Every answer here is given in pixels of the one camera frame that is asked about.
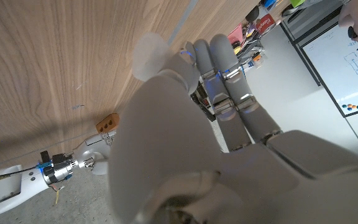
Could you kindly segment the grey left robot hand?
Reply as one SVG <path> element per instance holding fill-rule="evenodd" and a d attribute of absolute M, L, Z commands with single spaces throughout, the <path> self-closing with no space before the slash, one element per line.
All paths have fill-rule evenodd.
<path fill-rule="evenodd" d="M 142 86 L 109 159 L 121 223 L 358 223 L 358 155 L 283 132 L 252 94 L 223 34 L 170 50 L 144 34 Z"/>

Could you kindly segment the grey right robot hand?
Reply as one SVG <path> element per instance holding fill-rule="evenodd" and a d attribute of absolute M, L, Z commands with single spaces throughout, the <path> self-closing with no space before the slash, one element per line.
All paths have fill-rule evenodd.
<path fill-rule="evenodd" d="M 108 173 L 108 159 L 116 130 L 95 134 L 85 139 L 73 150 L 73 157 L 80 169 L 90 169 L 94 175 Z"/>

